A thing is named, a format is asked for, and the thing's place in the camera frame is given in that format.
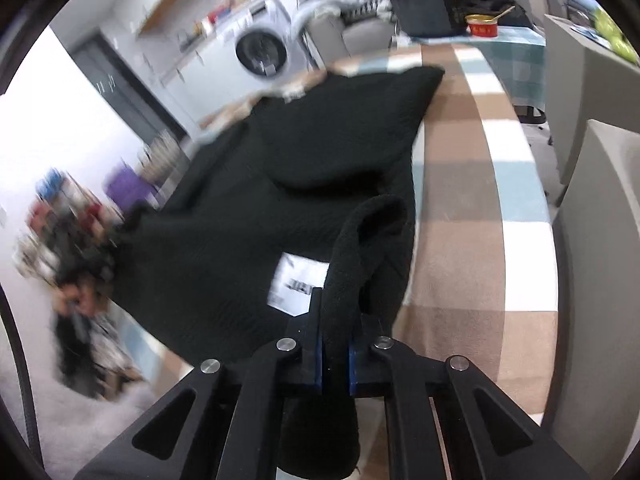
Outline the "person's left hand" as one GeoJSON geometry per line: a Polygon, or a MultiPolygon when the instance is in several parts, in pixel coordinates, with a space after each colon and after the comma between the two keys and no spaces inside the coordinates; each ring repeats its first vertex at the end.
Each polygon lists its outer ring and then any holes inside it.
{"type": "Polygon", "coordinates": [[[54,291],[53,311],[62,316],[79,313],[93,318],[105,312],[107,307],[108,297],[93,280],[65,284],[54,291]]]}

